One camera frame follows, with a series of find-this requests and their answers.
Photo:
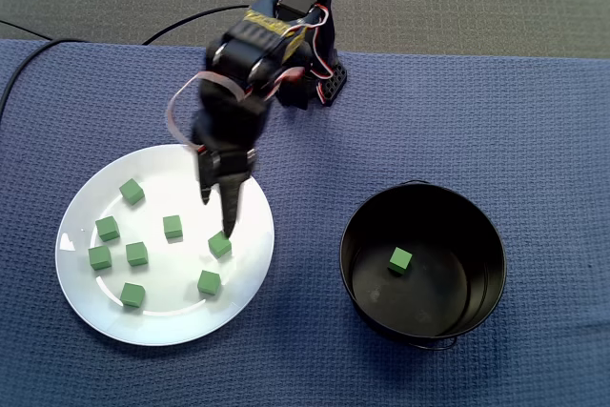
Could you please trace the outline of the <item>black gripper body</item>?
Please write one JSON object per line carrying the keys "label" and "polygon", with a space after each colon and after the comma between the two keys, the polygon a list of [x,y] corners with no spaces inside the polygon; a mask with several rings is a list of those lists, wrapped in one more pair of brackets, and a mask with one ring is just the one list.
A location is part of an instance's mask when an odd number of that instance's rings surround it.
{"label": "black gripper body", "polygon": [[204,147],[199,167],[207,182],[252,172],[255,143],[264,131],[271,101],[258,95],[242,100],[218,84],[199,86],[201,108],[193,119],[193,141]]}

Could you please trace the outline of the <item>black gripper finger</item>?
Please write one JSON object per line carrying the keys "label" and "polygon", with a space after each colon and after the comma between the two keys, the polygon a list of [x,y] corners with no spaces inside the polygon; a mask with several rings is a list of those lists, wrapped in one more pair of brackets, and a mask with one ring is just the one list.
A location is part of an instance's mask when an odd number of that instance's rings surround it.
{"label": "black gripper finger", "polygon": [[214,159],[209,153],[199,153],[197,166],[201,199],[207,205],[214,185]]}
{"label": "black gripper finger", "polygon": [[218,178],[218,187],[222,207],[223,234],[230,238],[238,216],[239,196],[242,184],[251,175],[249,173],[234,173]]}

